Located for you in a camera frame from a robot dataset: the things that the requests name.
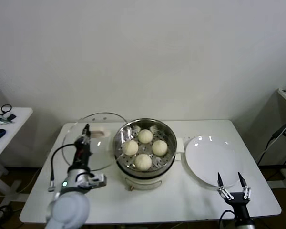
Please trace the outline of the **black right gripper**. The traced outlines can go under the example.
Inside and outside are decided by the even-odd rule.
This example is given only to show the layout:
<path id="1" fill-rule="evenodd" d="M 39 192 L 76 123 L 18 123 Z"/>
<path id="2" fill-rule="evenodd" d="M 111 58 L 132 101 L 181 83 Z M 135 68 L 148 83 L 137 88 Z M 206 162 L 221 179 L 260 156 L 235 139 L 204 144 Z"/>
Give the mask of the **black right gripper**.
<path id="1" fill-rule="evenodd" d="M 229 193 L 223 184 L 220 173 L 217 173 L 218 193 L 230 205 L 234 210 L 234 216 L 236 221 L 247 220 L 250 218 L 247 209 L 247 204 L 251 196 L 251 188 L 247 185 L 246 180 L 243 178 L 240 172 L 238 172 L 239 180 L 243 188 L 243 192 Z"/>

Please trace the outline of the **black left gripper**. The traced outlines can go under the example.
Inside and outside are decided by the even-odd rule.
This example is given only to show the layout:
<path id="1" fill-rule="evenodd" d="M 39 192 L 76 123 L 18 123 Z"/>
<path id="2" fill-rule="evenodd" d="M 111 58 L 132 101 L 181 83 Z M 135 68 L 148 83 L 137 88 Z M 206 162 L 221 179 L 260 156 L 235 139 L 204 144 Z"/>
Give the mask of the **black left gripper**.
<path id="1" fill-rule="evenodd" d="M 82 134 L 74 142 L 76 152 L 74 155 L 73 163 L 71 165 L 72 169 L 83 169 L 85 171 L 90 171 L 90 168 L 88 167 L 89 158 L 92 155 L 90 149 L 90 138 L 90 125 L 86 124 L 84 127 L 84 134 Z"/>

